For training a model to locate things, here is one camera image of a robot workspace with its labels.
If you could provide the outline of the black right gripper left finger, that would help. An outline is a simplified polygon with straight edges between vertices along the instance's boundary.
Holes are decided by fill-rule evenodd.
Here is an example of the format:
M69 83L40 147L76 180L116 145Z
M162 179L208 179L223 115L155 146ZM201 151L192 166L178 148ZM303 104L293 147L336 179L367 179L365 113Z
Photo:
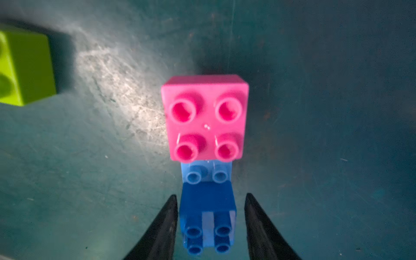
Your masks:
M173 259L178 224L177 196L171 195L124 260Z

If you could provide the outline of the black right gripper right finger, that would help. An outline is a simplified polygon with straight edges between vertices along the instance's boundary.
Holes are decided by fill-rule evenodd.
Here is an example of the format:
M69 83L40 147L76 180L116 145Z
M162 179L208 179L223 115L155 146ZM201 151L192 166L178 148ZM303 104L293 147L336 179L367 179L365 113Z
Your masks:
M244 206L247 243L251 260L300 260L262 209L252 193Z

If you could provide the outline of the dark blue lego brick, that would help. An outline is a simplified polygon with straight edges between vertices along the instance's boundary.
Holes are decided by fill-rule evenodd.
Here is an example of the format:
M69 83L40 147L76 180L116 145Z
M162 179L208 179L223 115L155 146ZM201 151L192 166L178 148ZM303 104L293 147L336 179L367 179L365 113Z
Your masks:
M231 181L184 183L180 201L180 229L189 255L213 247L218 254L234 244L236 203Z

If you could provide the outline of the light blue long lego brick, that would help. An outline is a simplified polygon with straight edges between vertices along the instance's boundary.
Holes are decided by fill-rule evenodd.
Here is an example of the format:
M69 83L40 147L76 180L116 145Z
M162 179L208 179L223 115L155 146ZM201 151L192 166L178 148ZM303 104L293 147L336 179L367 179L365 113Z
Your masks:
M183 183L200 182L224 183L231 181L232 163L219 160L197 160L181 164Z

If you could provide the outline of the pink lego brick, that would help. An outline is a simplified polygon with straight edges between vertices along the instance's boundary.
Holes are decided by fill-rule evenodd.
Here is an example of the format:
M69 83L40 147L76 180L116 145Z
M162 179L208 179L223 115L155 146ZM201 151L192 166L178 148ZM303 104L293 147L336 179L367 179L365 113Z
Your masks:
M173 161L231 162L244 149L249 84L238 75L173 76L161 87Z

